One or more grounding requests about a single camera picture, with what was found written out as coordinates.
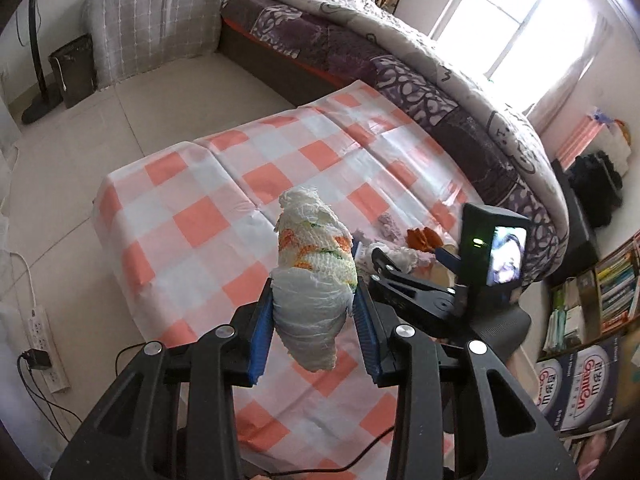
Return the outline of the pink tissue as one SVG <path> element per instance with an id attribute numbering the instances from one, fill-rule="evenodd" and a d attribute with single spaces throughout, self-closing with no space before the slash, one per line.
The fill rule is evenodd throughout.
<path id="1" fill-rule="evenodd" d="M 401 243 L 404 240 L 404 234 L 402 234 L 393 216 L 388 212 L 378 216 L 375 220 L 375 229 L 383 240 L 388 240 L 392 243 Z"/>

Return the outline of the white diaper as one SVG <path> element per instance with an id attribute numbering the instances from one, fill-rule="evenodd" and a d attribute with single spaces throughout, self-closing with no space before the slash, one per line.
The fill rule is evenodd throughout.
<path id="1" fill-rule="evenodd" d="M 291 188 L 279 204 L 278 265 L 271 271 L 274 327 L 304 370 L 333 370 L 335 339 L 358 285 L 352 234 L 314 188 Z"/>

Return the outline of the black trash bin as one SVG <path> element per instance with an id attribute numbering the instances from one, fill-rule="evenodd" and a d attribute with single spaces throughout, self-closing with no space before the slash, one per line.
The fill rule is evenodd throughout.
<path id="1" fill-rule="evenodd" d="M 48 57 L 62 101 L 72 108 L 96 91 L 92 38 L 82 35 Z"/>

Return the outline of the wooden bookshelf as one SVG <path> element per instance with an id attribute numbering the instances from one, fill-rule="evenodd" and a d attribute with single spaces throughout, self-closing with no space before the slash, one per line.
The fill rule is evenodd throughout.
<path id="1" fill-rule="evenodd" d="M 581 349 L 639 318 L 639 237 L 549 289 L 551 313 L 538 359 Z"/>

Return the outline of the orange white checkered tablecloth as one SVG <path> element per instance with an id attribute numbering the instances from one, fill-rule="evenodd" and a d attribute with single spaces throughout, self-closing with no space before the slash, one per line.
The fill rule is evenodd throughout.
<path id="1" fill-rule="evenodd" d="M 256 300 L 278 261 L 279 196 L 314 188 L 350 232 L 460 232 L 480 194 L 416 122 L 361 81 L 286 112 L 181 142 L 111 172 L 93 223 L 143 337 L 188 344 Z M 357 334 L 334 370 L 311 374 L 280 340 L 254 388 L 234 392 L 242 455 L 302 478 L 382 479 L 394 389 L 364 369 Z"/>

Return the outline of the navy GanGen cardboard box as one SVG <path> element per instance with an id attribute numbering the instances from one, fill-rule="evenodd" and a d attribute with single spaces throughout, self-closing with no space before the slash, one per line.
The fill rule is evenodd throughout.
<path id="1" fill-rule="evenodd" d="M 554 431 L 586 430 L 613 418 L 620 336 L 535 364 L 537 406 Z"/>

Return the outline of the black clothes pile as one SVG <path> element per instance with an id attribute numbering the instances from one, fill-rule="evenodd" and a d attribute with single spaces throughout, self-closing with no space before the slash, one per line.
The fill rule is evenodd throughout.
<path id="1" fill-rule="evenodd" d="M 608 226 L 623 205 L 623 180 L 604 151 L 578 156 L 567 170 L 568 180 L 589 225 Z"/>

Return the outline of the pink drawer cabinet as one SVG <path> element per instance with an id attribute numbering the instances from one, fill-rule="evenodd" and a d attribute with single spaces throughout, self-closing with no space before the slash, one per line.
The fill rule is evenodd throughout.
<path id="1" fill-rule="evenodd" d="M 563 170 L 573 165 L 575 159 L 588 148 L 588 145 L 604 129 L 605 124 L 590 116 L 584 116 L 556 151 L 556 159 Z"/>

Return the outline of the white power strip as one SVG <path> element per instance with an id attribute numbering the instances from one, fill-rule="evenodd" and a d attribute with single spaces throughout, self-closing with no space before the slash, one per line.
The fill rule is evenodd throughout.
<path id="1" fill-rule="evenodd" d="M 47 352 L 51 361 L 51 366 L 42 372 L 50 393 L 68 390 L 70 383 L 55 347 L 46 309 L 41 306 L 33 307 L 27 324 L 32 348 Z"/>

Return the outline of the black power adapter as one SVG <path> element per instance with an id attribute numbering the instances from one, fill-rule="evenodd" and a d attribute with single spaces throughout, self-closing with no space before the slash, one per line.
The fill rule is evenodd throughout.
<path id="1" fill-rule="evenodd" d="M 46 350 L 29 349 L 22 354 L 22 357 L 31 370 L 48 370 L 52 367 L 51 358 Z"/>

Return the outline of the window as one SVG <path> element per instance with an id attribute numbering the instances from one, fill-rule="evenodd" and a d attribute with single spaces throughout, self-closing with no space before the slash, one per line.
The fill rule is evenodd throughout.
<path id="1" fill-rule="evenodd" d="M 447 58 L 530 113 L 573 91 L 610 28 L 588 0 L 450 0 L 432 29 Z"/>

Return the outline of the black floor fan stand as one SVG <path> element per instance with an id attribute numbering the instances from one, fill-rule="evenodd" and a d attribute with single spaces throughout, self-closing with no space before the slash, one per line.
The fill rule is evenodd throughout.
<path id="1" fill-rule="evenodd" d="M 32 66 L 34 66 L 39 93 L 22 114 L 22 123 L 31 125 L 59 106 L 63 99 L 56 84 L 47 84 L 43 73 L 37 32 L 37 0 L 28 0 L 28 38 Z"/>

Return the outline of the grey checked cushion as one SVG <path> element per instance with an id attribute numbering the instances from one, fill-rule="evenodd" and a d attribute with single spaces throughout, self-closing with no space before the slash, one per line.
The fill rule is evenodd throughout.
<path id="1" fill-rule="evenodd" d="M 100 89 L 217 50 L 224 0 L 85 0 Z"/>

